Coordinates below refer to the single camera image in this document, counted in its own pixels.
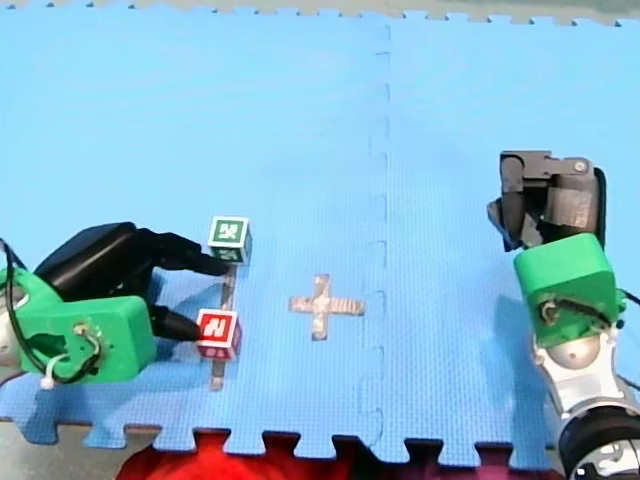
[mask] blue surface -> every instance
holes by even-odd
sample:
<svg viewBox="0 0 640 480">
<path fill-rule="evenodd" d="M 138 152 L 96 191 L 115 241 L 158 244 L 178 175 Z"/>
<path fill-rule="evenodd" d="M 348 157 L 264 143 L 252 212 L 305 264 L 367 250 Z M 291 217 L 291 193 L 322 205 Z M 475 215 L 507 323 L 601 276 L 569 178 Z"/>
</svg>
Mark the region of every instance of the blue surface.
<svg viewBox="0 0 640 480">
<path fill-rule="evenodd" d="M 611 260 L 640 291 L 640 28 L 253 13 L 0 12 L 0 40 L 17 45 L 3 52 L 0 163 L 25 179 L 0 191 L 23 202 L 1 218 L 24 260 L 122 219 L 204 239 L 210 216 L 246 215 L 254 235 L 236 298 L 244 348 L 222 392 L 189 345 L 163 344 L 126 385 L 14 380 L 0 416 L 39 443 L 55 422 L 90 423 L 87 444 L 110 448 L 126 425 L 161 427 L 167 450 L 225 428 L 236 453 L 279 431 L 301 434 L 299 456 L 331 457 L 331 436 L 352 435 L 387 461 L 408 459 L 406 439 L 440 439 L 442 463 L 512 443 L 512 465 L 545 467 L 528 320 L 485 205 L 503 149 L 593 159 L 609 178 Z M 316 273 L 368 307 L 333 319 L 325 343 L 286 311 Z M 218 297 L 185 274 L 160 293 L 188 315 Z M 619 368 L 640 380 L 640 315 L 627 318 Z"/>
<path fill-rule="evenodd" d="M 112 448 L 132 424 L 161 427 L 154 445 L 166 450 L 193 448 L 194 428 L 230 429 L 226 448 L 239 453 L 262 452 L 265 430 L 300 433 L 300 456 L 333 456 L 336 433 L 375 441 L 381 417 L 361 390 L 380 368 L 364 328 L 376 302 L 315 343 L 310 316 L 287 308 L 324 272 L 335 295 L 375 299 L 379 263 L 367 254 L 382 191 L 362 174 L 376 170 L 386 104 L 377 25 L 335 12 L 0 14 L 0 38 L 16 45 L 0 76 L 0 164 L 12 179 L 0 199 L 20 205 L 2 210 L 2 234 L 28 265 L 102 222 L 206 242 L 213 215 L 244 215 L 254 236 L 235 299 L 244 349 L 221 393 L 191 345 L 165 346 L 128 384 L 39 392 L 22 377 L 0 390 L 0 415 L 37 443 L 55 441 L 54 422 L 91 423 L 87 445 Z M 175 274 L 159 301 L 195 319 L 219 305 L 218 287 Z"/>
</svg>

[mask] green 3d-printed part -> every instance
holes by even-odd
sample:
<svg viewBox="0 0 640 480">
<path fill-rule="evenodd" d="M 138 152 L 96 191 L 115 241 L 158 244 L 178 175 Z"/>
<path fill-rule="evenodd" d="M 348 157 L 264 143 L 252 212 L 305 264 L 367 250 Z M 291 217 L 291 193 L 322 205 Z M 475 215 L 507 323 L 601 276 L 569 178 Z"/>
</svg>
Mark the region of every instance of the green 3d-printed part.
<svg viewBox="0 0 640 480">
<path fill-rule="evenodd" d="M 4 287 L 6 270 L 0 271 Z M 39 277 L 22 269 L 15 270 L 14 285 L 26 294 L 26 303 L 16 310 L 18 323 L 34 354 L 46 364 L 53 357 L 67 354 L 56 363 L 61 377 L 74 374 L 94 348 L 74 327 L 85 326 L 100 343 L 101 355 L 96 369 L 78 383 L 122 382 L 134 378 L 153 361 L 156 345 L 149 312 L 140 297 L 116 297 L 65 303 Z M 21 352 L 23 370 L 38 372 Z"/>
<path fill-rule="evenodd" d="M 595 335 L 624 310 L 613 270 L 592 234 L 533 247 L 514 263 L 538 346 Z"/>
</svg>

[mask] gray floor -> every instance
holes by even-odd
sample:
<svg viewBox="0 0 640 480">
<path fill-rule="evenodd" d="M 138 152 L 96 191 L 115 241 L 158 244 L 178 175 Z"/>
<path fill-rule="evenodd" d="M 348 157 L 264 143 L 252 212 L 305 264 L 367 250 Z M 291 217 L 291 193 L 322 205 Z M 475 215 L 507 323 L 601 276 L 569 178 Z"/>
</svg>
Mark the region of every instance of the gray floor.
<svg viewBox="0 0 640 480">
<path fill-rule="evenodd" d="M 25 3 L 24 0 L 0 0 L 1 3 Z M 152 3 L 136 1 L 137 5 Z M 531 16 L 554 16 L 558 23 L 570 23 L 574 18 L 592 18 L 613 24 L 617 18 L 640 18 L 640 0 L 171 0 L 172 4 L 188 7 L 194 4 L 215 5 L 220 11 L 235 6 L 253 6 L 269 12 L 277 7 L 296 7 L 302 13 L 313 13 L 318 8 L 339 8 L 345 15 L 375 11 L 400 16 L 404 10 L 426 10 L 433 17 L 442 18 L 446 12 L 466 12 L 476 20 L 489 14 L 513 15 L 525 22 Z M 82 447 L 85 431 L 60 428 L 60 443 L 54 447 L 27 444 L 11 424 L 0 425 L 0 478 L 6 480 L 110 480 L 122 462 L 131 453 L 146 446 L 149 436 L 132 435 L 130 446 L 122 451 L 89 450 Z"/>
</svg>

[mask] cable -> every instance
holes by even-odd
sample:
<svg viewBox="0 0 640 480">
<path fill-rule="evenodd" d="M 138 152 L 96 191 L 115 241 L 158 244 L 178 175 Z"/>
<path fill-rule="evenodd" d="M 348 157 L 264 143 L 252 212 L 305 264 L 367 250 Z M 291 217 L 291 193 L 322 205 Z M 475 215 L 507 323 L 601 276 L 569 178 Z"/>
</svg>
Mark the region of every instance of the cable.
<svg viewBox="0 0 640 480">
<path fill-rule="evenodd" d="M 624 293 L 624 296 L 627 297 L 629 300 L 631 300 L 633 303 L 635 303 L 636 305 L 640 306 L 640 297 L 635 296 L 633 293 L 629 293 L 624 289 L 620 289 L 620 291 L 622 293 Z"/>
<path fill-rule="evenodd" d="M 6 263 L 7 263 L 7 274 L 5 279 L 6 285 L 4 289 L 5 306 L 7 309 L 7 314 L 9 315 L 9 320 L 11 322 L 11 328 L 13 329 L 13 332 L 15 334 L 16 340 L 18 341 L 18 345 L 20 346 L 20 349 L 24 352 L 24 354 L 27 356 L 29 361 L 36 367 L 36 369 L 41 374 L 45 375 L 45 377 L 53 379 L 54 382 L 69 384 L 69 383 L 77 382 L 78 380 L 84 378 L 86 375 L 89 374 L 91 370 L 93 370 L 96 363 L 98 362 L 98 359 L 100 358 L 100 353 L 101 353 L 100 343 L 95 338 L 89 335 L 86 328 L 82 329 L 82 331 L 80 330 L 76 331 L 76 329 L 74 329 L 74 333 L 76 333 L 76 335 L 82 335 L 85 339 L 87 339 L 89 343 L 91 343 L 94 346 L 94 352 L 82 363 L 80 368 L 73 375 L 69 377 L 60 377 L 55 373 L 55 371 L 53 370 L 53 367 L 55 367 L 55 364 L 57 363 L 57 361 L 54 362 L 52 366 L 50 362 L 53 359 L 51 359 L 49 362 L 48 366 L 50 367 L 50 372 L 48 372 L 47 371 L 48 366 L 45 365 L 44 362 L 42 362 L 37 357 L 34 350 L 27 344 L 27 340 L 24 337 L 24 333 L 22 332 L 22 329 L 20 328 L 20 324 L 18 322 L 18 318 L 15 312 L 15 307 L 13 304 L 13 284 L 14 284 L 14 277 L 15 277 L 15 265 L 16 264 L 19 265 L 19 268 L 22 268 L 22 269 L 25 269 L 25 266 L 14 255 L 13 250 L 11 249 L 9 244 L 7 244 L 7 242 L 0 239 L 0 245 L 4 249 Z"/>
<path fill-rule="evenodd" d="M 618 375 L 618 378 L 620 380 L 622 380 L 624 383 L 626 383 L 629 387 L 633 388 L 634 390 L 637 390 L 638 392 L 640 392 L 640 384 L 637 384 L 635 382 L 632 382 L 631 380 L 629 380 L 626 377 L 623 377 L 622 375 Z"/>
</svg>

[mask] letter block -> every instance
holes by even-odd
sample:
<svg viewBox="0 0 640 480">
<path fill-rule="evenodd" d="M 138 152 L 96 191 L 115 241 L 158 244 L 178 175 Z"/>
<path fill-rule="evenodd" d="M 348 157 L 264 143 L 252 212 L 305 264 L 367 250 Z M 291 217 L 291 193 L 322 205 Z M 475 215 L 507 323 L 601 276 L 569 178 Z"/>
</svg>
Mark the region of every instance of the letter block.
<svg viewBox="0 0 640 480">
<path fill-rule="evenodd" d="M 226 263 L 247 264 L 252 243 L 247 217 L 213 217 L 208 241 L 213 257 Z"/>
<path fill-rule="evenodd" d="M 200 339 L 196 346 L 201 356 L 224 362 L 238 356 L 242 329 L 236 312 L 203 308 L 198 313 L 197 324 Z"/>
</svg>

